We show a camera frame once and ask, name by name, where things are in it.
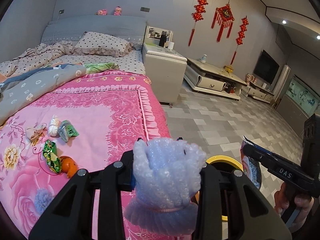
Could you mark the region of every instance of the pink floral bedspread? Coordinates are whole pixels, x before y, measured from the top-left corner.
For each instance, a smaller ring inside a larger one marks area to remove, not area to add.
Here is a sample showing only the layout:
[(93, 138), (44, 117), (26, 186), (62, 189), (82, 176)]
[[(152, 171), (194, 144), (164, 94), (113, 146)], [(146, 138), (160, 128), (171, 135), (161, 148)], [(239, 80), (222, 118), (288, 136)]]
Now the pink floral bedspread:
[[(59, 137), (50, 137), (45, 130), (32, 145), (26, 138), (26, 128), (41, 123), (49, 126), (54, 114), (61, 121), (70, 120), (80, 135), (65, 143)], [(160, 136), (169, 137), (169, 130), (146, 76), (111, 70), (72, 80), (18, 111), (0, 129), (0, 201), (17, 228), (28, 237), (40, 217), (39, 194), (55, 196), (68, 182), (66, 174), (51, 172), (42, 156), (47, 139), (57, 143), (59, 156), (70, 156), (79, 168), (91, 172), (119, 160), (139, 137), (150, 140)], [(134, 192), (123, 192), (123, 207), (133, 196)], [(96, 223), (95, 210), (94, 239)], [(174, 239), (146, 232), (126, 220), (124, 227), (126, 238), (131, 240)]]

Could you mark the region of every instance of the wall outlet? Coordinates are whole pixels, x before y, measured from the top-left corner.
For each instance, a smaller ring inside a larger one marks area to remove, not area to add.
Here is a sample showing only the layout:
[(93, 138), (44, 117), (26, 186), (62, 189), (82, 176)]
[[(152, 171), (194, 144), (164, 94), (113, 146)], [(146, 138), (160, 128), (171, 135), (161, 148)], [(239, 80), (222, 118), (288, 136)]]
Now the wall outlet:
[(150, 12), (150, 8), (141, 7), (140, 11), (142, 11), (142, 12)]

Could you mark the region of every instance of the black thermos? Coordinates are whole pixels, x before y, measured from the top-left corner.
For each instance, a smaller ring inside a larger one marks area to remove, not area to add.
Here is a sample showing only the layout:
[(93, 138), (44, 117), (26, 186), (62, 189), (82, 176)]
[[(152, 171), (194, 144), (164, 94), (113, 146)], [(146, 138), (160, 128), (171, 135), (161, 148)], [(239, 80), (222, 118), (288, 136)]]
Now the black thermos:
[(162, 32), (160, 36), (159, 46), (164, 47), (165, 42), (167, 41), (167, 32)]

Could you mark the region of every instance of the headboard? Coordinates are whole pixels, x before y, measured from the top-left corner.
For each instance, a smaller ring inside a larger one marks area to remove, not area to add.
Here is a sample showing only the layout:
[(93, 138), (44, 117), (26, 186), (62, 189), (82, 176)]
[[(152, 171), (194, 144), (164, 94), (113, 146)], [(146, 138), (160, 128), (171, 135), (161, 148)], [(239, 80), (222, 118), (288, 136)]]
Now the headboard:
[(147, 20), (133, 16), (88, 15), (51, 21), (45, 28), (41, 42), (79, 41), (84, 32), (113, 35), (134, 44), (142, 44)]

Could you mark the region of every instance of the yellow tape roll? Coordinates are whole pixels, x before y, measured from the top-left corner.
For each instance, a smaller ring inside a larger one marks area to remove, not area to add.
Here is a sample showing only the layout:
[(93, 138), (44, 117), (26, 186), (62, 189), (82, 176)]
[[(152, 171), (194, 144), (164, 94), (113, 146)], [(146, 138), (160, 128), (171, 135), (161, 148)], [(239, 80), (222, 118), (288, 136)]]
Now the yellow tape roll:
[[(213, 157), (210, 157), (209, 159), (207, 159), (207, 163), (209, 163), (209, 164), (217, 163), (217, 162), (227, 163), (227, 164), (233, 166), (234, 168), (243, 171), (242, 164), (240, 162), (238, 162), (237, 160), (235, 160), (234, 158), (231, 158), (229, 156), (217, 155), (217, 156), (213, 156)], [(199, 192), (196, 194), (196, 200), (199, 203)], [(228, 217), (222, 216), (222, 221), (227, 222)]]

